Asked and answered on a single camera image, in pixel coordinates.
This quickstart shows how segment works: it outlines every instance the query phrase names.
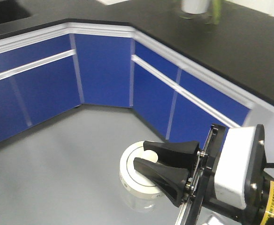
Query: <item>black countertop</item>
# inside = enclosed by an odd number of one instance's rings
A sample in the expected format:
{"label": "black countertop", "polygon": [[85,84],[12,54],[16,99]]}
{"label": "black countertop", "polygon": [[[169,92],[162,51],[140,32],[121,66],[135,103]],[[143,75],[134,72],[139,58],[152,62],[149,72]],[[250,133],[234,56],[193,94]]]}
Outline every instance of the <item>black countertop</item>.
{"label": "black countertop", "polygon": [[18,0],[32,16],[0,39],[65,22],[130,25],[274,105],[274,17],[224,2],[218,25],[179,16],[178,0]]}

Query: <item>white cup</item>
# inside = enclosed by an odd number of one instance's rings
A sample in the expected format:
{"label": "white cup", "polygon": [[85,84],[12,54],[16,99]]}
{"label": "white cup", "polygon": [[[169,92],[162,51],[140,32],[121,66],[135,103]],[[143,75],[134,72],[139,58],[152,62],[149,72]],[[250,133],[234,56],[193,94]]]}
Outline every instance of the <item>white cup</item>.
{"label": "white cup", "polygon": [[182,11],[190,14],[207,12],[210,0],[182,0]]}

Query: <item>roll of tape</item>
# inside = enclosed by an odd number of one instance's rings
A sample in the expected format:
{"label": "roll of tape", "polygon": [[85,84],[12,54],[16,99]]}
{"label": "roll of tape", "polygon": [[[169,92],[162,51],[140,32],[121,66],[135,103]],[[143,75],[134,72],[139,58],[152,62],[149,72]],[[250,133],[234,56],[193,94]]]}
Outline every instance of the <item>roll of tape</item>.
{"label": "roll of tape", "polygon": [[153,182],[134,169],[136,157],[152,162],[158,160],[158,155],[154,151],[144,151],[143,141],[129,146],[120,159],[119,177],[123,186],[138,198],[156,199],[163,196],[163,192]]}

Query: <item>blue cabinet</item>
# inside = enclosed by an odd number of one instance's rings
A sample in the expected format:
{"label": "blue cabinet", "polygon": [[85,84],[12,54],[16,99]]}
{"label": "blue cabinet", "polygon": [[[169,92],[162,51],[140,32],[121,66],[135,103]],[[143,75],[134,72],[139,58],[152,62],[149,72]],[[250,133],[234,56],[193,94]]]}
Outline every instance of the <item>blue cabinet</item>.
{"label": "blue cabinet", "polygon": [[70,50],[69,35],[0,53],[0,72]]}
{"label": "blue cabinet", "polygon": [[72,57],[17,74],[15,80],[33,125],[80,105]]}
{"label": "blue cabinet", "polygon": [[180,79],[180,86],[194,94],[217,111],[221,112],[240,126],[250,109],[236,102],[227,95],[214,89],[208,84],[183,71]]}
{"label": "blue cabinet", "polygon": [[174,90],[135,64],[133,109],[166,137]]}
{"label": "blue cabinet", "polygon": [[85,103],[129,107],[131,38],[75,37]]}
{"label": "blue cabinet", "polygon": [[171,142],[199,141],[200,146],[203,147],[212,123],[223,125],[178,94],[169,140]]}
{"label": "blue cabinet", "polygon": [[173,81],[176,81],[178,67],[175,64],[161,57],[139,42],[135,43],[135,55],[146,61],[148,64],[159,70]]}
{"label": "blue cabinet", "polygon": [[18,104],[11,82],[0,81],[0,141],[27,128],[23,112]]}

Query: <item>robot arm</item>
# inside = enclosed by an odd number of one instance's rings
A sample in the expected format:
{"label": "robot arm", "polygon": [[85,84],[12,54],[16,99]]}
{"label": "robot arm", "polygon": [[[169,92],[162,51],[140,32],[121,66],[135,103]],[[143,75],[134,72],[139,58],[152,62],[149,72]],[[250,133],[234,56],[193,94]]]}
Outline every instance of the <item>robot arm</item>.
{"label": "robot arm", "polygon": [[195,225],[202,206],[243,225],[274,225],[274,178],[264,172],[264,127],[212,125],[198,142],[143,144],[158,162],[134,159],[134,168],[180,207],[176,225]]}

